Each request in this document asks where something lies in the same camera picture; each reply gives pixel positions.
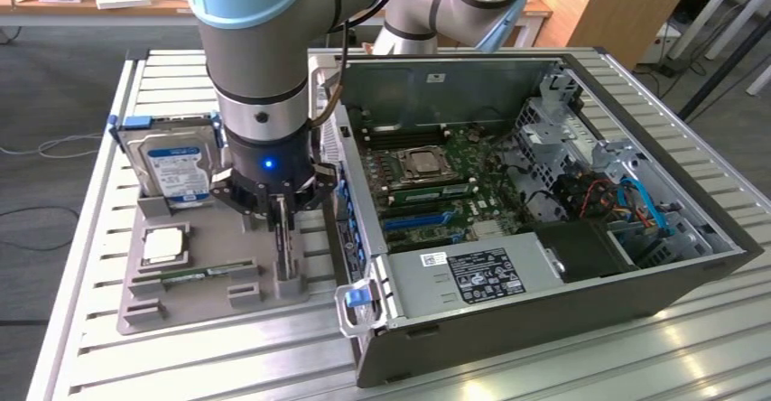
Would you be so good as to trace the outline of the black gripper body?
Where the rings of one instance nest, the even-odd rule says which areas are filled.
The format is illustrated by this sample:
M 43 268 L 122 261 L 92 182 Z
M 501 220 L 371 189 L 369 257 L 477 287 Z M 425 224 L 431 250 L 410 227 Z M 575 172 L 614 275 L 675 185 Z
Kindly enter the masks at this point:
M 315 175 L 307 126 L 274 141 L 243 138 L 228 128 L 226 136 L 234 180 L 242 186 L 255 190 L 263 184 L 268 193 L 303 189 Z

